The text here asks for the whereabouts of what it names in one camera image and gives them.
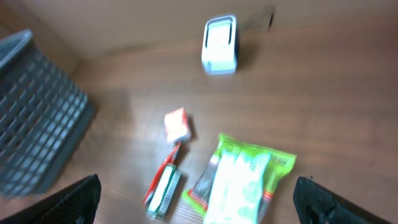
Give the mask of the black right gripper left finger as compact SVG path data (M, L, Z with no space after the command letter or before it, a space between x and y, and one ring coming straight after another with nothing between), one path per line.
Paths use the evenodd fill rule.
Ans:
M101 182L92 174L1 220L1 224L92 224L100 198Z

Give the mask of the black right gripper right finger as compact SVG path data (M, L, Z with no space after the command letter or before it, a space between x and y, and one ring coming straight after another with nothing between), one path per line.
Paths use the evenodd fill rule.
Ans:
M388 221L324 188L299 177L293 201L301 224L376 224Z

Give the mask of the green snack bag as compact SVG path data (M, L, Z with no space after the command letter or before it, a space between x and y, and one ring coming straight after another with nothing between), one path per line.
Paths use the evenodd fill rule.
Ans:
M238 141L223 133L219 134L218 147L212 155L208 166L195 185L190 189L184 190L182 193L184 201L201 216L204 216L207 211L216 171L218 170L222 154L225 151L234 154L244 152L251 157L260 154L270 155L269 162L262 176L262 198L257 215L257 222L262 222L279 180L293 169L297 156L270 147Z

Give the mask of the mint wet wipes pack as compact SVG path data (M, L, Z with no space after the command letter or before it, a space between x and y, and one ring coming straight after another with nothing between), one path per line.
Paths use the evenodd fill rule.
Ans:
M271 155L224 152L216 171L204 223L257 223L263 176Z

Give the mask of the green chewing gum pack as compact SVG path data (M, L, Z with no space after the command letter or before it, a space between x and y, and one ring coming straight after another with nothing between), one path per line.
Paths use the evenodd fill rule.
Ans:
M160 219L166 216L181 175L182 173L174 165L167 164L165 166L147 207L147 214L151 219Z

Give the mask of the red drink mix sachet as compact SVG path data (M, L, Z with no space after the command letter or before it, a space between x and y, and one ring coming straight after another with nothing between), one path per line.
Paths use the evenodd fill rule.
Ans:
M161 165L157 169L157 172L155 173L155 176L152 179L152 182L150 183L149 189L148 189L147 193L145 194L144 199L142 201L143 205L148 204L149 200L152 198L152 196L157 188L157 185L159 184L160 178L163 174L165 167L167 165L174 165L174 162L177 158L178 151L180 149L180 145L181 145L180 141L175 143L174 148L170 151L170 153L167 155L167 157L164 159L164 161L161 163Z

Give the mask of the red small box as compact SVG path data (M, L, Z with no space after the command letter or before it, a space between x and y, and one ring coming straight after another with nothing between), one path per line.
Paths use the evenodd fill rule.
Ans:
M167 113L164 117L166 140L178 142L190 139L191 131L188 123L187 112L184 108Z

